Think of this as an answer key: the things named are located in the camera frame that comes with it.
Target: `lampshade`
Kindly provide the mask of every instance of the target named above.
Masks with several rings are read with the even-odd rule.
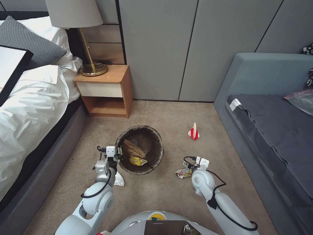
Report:
[[[95,0],[46,0],[51,23],[58,28],[83,28],[103,24]]]

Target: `nightstand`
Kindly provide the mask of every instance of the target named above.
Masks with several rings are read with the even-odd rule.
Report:
[[[102,75],[79,74],[74,83],[91,117],[129,118],[133,95],[128,65],[108,65]]]

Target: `sofa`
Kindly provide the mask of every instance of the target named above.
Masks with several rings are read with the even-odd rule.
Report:
[[[284,96],[304,90],[313,56],[236,54],[214,106],[279,234],[313,234],[313,116]]]

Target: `trash bin liner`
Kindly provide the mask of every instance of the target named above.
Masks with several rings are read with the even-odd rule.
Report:
[[[137,141],[139,147],[148,161],[143,166],[135,166],[129,161],[129,154],[124,150],[124,139]],[[128,173],[143,175],[153,171],[161,162],[164,149],[160,134],[150,126],[134,126],[124,131],[116,140],[116,145],[122,147],[123,159],[120,167]]]

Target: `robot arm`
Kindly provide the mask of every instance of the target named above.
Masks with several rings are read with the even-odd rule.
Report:
[[[214,199],[216,203],[207,203],[207,207],[214,216],[218,225],[225,235],[255,235],[259,234],[257,227],[252,224],[236,204],[225,193],[215,189],[213,176],[206,170],[209,161],[197,157],[197,164],[200,165],[192,174],[191,181],[194,191],[205,198],[206,202]]]
[[[72,215],[59,226],[55,235],[95,235],[104,215],[108,213],[114,202],[112,187],[115,182],[116,166],[121,149],[116,146],[98,148],[106,152],[105,160],[99,160],[95,165],[96,182],[81,195],[83,198]]]

